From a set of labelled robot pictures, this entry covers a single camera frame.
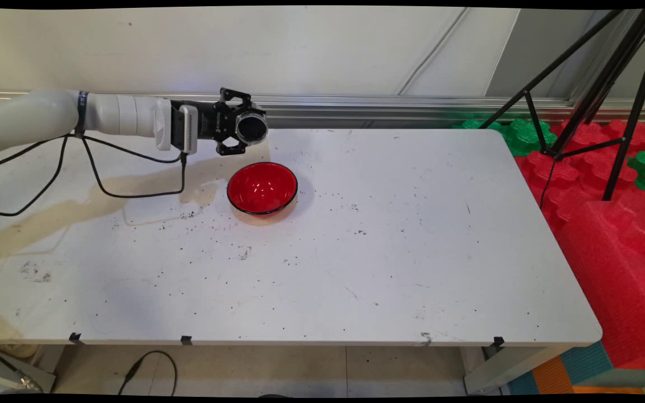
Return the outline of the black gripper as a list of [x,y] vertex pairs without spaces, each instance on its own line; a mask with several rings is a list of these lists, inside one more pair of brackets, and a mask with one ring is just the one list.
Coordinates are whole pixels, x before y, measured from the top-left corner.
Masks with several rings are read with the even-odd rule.
[[225,87],[220,88],[218,102],[197,102],[191,100],[172,101],[172,141],[184,142],[183,105],[197,110],[199,122],[194,133],[198,139],[217,141],[216,151],[220,156],[244,154],[247,144],[238,140],[236,134],[236,115],[253,109],[251,95]]

